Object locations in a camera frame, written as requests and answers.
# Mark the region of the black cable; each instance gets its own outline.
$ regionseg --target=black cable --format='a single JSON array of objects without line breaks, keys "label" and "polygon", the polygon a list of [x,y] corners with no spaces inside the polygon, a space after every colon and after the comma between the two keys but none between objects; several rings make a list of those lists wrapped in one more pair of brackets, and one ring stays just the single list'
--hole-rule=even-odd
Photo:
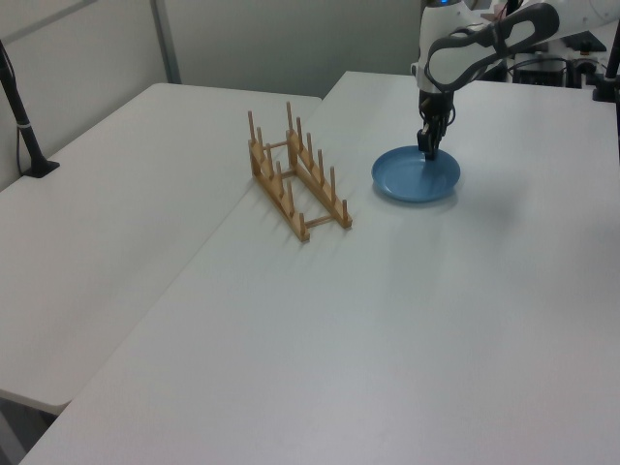
[{"label": "black cable", "polygon": [[537,63],[543,63],[545,61],[561,61],[565,65],[569,63],[569,60],[567,60],[566,58],[560,58],[560,57],[534,58],[531,60],[521,61],[520,63],[517,63],[516,65],[512,65],[507,69],[507,71],[510,72],[510,71],[518,70],[519,68],[522,68],[524,66],[535,65]]},{"label": "black cable", "polygon": [[[4,56],[4,59],[6,60],[7,64],[9,65],[9,70],[11,70],[11,77],[13,78],[13,82],[16,81],[16,70],[13,68],[13,63],[11,62],[11,58],[9,58],[9,54],[7,53],[7,51],[5,50],[4,46],[2,46],[0,44],[0,47],[2,48],[2,56]],[[17,161],[17,171],[19,171],[19,175],[23,176],[23,171],[21,170],[21,161],[19,160],[19,144],[20,144],[20,137],[19,137],[19,127],[15,127],[15,131],[17,134],[16,137],[16,141],[15,141],[15,159]]]},{"label": "black cable", "polygon": [[13,69],[13,63],[11,63],[11,58],[9,58],[9,55],[5,50],[4,46],[2,46],[2,43],[0,43],[0,47],[2,48],[2,56],[4,56],[5,60],[7,60],[7,64],[9,65],[9,69],[11,70],[11,77],[13,78],[13,82],[15,82],[16,70]]},{"label": "black cable", "polygon": [[17,170],[19,171],[19,175],[23,176],[23,171],[21,170],[21,162],[19,160],[19,142],[20,142],[20,137],[19,137],[19,128],[17,129],[17,142],[16,142],[16,146],[17,146],[17,154],[16,154],[16,158],[17,158]]}]

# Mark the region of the equipment in background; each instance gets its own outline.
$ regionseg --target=equipment in background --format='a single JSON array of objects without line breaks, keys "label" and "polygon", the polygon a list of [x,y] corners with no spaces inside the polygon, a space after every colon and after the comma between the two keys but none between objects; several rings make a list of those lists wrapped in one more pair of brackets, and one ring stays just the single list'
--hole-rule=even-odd
[{"label": "equipment in background", "polygon": [[21,132],[23,141],[30,153],[31,165],[30,169],[23,173],[24,176],[31,177],[44,177],[48,173],[57,169],[60,164],[51,162],[43,156],[41,148],[35,137],[35,133],[26,114],[26,109],[23,106],[19,92],[17,91],[16,75],[11,65],[11,60],[7,51],[4,49],[2,42],[0,41],[0,80],[2,80],[2,87],[5,94],[7,94],[7,100],[11,105],[11,110],[15,116],[17,127]]},{"label": "equipment in background", "polygon": [[[248,111],[251,136],[248,144],[250,147],[250,163],[252,165],[252,175],[254,179],[263,187],[264,192],[300,241],[305,242],[310,239],[310,232],[308,231],[310,228],[322,225],[331,220],[336,220],[344,229],[350,228],[353,223],[353,218],[347,210],[347,201],[340,201],[338,196],[336,196],[336,174],[334,167],[329,169],[329,181],[327,181],[323,169],[323,150],[319,150],[318,163],[315,163],[312,149],[312,136],[310,133],[307,134],[308,142],[307,145],[304,146],[303,135],[301,133],[301,120],[299,118],[296,119],[297,131],[295,132],[293,129],[291,103],[287,103],[287,115],[289,117],[287,139],[283,142],[263,145],[263,133],[261,128],[257,128],[255,134],[252,111]],[[276,169],[273,168],[271,150],[284,146],[286,146],[289,151],[289,169],[282,172],[280,162],[276,162]],[[305,221],[303,213],[300,213],[295,208],[291,181],[287,181],[286,192],[284,189],[283,180],[292,176],[297,176],[301,179],[308,190],[321,202],[328,215]]]},{"label": "equipment in background", "polygon": [[620,22],[616,29],[616,36],[611,47],[607,71],[603,75],[597,75],[597,88],[594,89],[592,99],[597,102],[616,102],[616,95],[620,88],[618,79],[618,68],[620,68]]},{"label": "equipment in background", "polygon": [[518,53],[514,57],[512,82],[563,87],[565,61],[553,55]]},{"label": "equipment in background", "polygon": [[571,36],[563,37],[562,42],[568,48],[572,48],[574,51],[607,51],[607,47],[590,31],[580,32],[579,34],[572,34]]}]

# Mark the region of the wooden peg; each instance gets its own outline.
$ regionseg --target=wooden peg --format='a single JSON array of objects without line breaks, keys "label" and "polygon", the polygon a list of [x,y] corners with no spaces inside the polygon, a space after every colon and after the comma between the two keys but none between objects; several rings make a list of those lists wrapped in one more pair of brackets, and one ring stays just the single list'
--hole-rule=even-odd
[{"label": "wooden peg", "polygon": [[329,169],[329,177],[331,178],[331,203],[336,203],[336,170],[334,167]]},{"label": "wooden peg", "polygon": [[293,134],[295,131],[287,131],[287,151],[289,154],[289,166],[294,169],[297,166],[296,149],[293,147]]},{"label": "wooden peg", "polygon": [[293,131],[293,113],[291,112],[291,102],[287,102],[287,116],[289,117],[289,131]]},{"label": "wooden peg", "polygon": [[308,138],[308,169],[310,170],[310,174],[312,174],[312,169],[314,168],[314,157],[312,155],[312,135],[308,133],[306,137]]},{"label": "wooden peg", "polygon": [[326,183],[326,174],[323,171],[323,150],[319,150],[319,171],[321,172],[321,187]]},{"label": "wooden peg", "polygon": [[261,166],[257,163],[254,154],[252,153],[252,141],[248,140],[248,148],[250,149],[250,166],[252,167],[252,174],[258,176],[261,174]]},{"label": "wooden peg", "polygon": [[306,222],[303,219],[303,213],[299,213],[299,232],[301,235],[306,235]]},{"label": "wooden peg", "polygon": [[280,166],[280,162],[275,162],[275,168],[278,172],[278,186],[280,188],[278,197],[282,199],[284,197],[284,185],[282,184],[282,167]]},{"label": "wooden peg", "polygon": [[301,119],[297,118],[297,139],[299,140],[299,153],[303,150],[303,133],[301,132]]},{"label": "wooden peg", "polygon": [[256,132],[259,135],[259,145],[261,146],[261,154],[263,154],[263,131],[261,128],[256,128]]},{"label": "wooden peg", "polygon": [[269,180],[273,179],[273,159],[271,158],[271,145],[267,144],[267,161],[269,164]]},{"label": "wooden peg", "polygon": [[252,111],[248,111],[248,119],[250,120],[250,137],[252,138],[252,143],[256,142],[256,136],[254,135],[254,117],[252,116]]},{"label": "wooden peg", "polygon": [[287,193],[289,195],[289,216],[293,218],[295,213],[295,204],[293,203],[293,186],[291,185],[291,181],[287,181]]}]

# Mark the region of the blue plate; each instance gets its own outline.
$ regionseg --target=blue plate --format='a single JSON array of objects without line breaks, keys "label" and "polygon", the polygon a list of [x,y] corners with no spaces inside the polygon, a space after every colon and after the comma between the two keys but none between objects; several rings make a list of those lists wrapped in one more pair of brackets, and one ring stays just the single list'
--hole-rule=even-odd
[{"label": "blue plate", "polygon": [[449,196],[461,175],[461,168],[448,153],[439,150],[427,162],[416,146],[385,153],[372,167],[377,188],[404,202],[432,202]]}]

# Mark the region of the table surface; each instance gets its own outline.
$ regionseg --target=table surface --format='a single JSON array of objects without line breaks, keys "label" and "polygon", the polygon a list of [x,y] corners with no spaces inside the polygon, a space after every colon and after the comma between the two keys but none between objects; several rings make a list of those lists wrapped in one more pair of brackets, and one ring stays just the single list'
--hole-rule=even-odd
[{"label": "table surface", "polygon": [[23,465],[617,464],[615,106],[473,83],[415,206],[370,170],[417,94],[347,73],[305,129],[353,228],[302,245],[252,187]]},{"label": "table surface", "polygon": [[0,397],[58,413],[249,188],[247,110],[283,140],[286,102],[157,84],[0,194]]}]

